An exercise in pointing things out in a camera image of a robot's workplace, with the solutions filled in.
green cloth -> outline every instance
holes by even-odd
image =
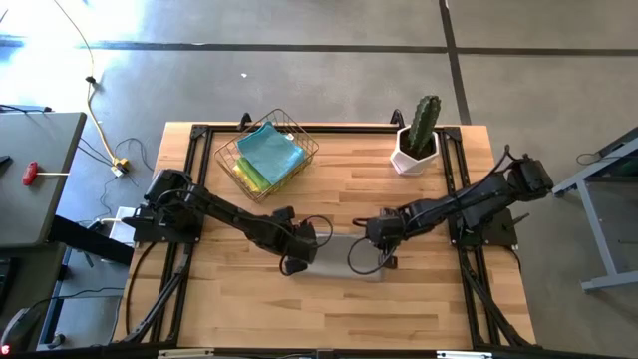
[[[239,158],[237,160],[237,165],[248,176],[248,178],[255,183],[259,190],[265,191],[270,188],[270,182],[266,180],[247,159],[243,157]]]

yellow cable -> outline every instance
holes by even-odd
[[[93,51],[91,50],[91,47],[89,46],[89,42],[84,37],[84,34],[82,34],[82,31],[80,31],[80,28],[78,27],[78,25],[76,25],[76,23],[73,21],[73,19],[71,19],[69,14],[67,14],[67,12],[64,10],[62,5],[58,3],[58,0],[53,0],[53,2],[55,2],[56,5],[58,5],[62,13],[67,17],[67,19],[69,19],[71,24],[73,24],[73,27],[76,28],[76,30],[78,31],[78,34],[80,34],[80,37],[82,37],[82,41],[84,41],[84,44],[87,46],[87,50],[89,50],[89,55],[91,55],[91,78],[93,78],[93,74],[95,71],[95,61],[93,59]],[[118,162],[118,158],[114,155],[113,151],[111,151],[111,147],[109,147],[109,143],[107,143],[107,138],[104,136],[102,127],[98,123],[98,120],[96,120],[96,115],[93,113],[93,109],[91,109],[91,100],[93,99],[93,94],[95,94],[95,91],[93,92],[93,94],[91,93],[92,87],[93,85],[89,83],[89,91],[87,92],[87,107],[89,108],[89,113],[91,114],[91,120],[93,120],[93,124],[96,126],[96,129],[98,130],[98,134],[100,135],[100,140],[102,140],[102,144],[104,145],[104,148],[107,150],[107,154],[111,158],[111,162],[114,165]]]

potted cactus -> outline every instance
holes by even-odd
[[[412,125],[397,131],[390,162],[399,175],[418,176],[439,154],[439,139],[433,134],[441,110],[438,96],[425,96],[417,105]]]

cactus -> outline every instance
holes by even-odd
[[[407,149],[412,157],[420,160],[427,156],[428,143],[432,138],[432,131],[437,123],[441,100],[438,96],[428,95],[423,97],[417,105],[415,117],[408,134]]]

red handle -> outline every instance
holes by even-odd
[[[28,166],[27,169],[24,170],[24,174],[22,175],[22,184],[23,185],[31,185],[33,181],[38,176],[38,163],[33,161]]]

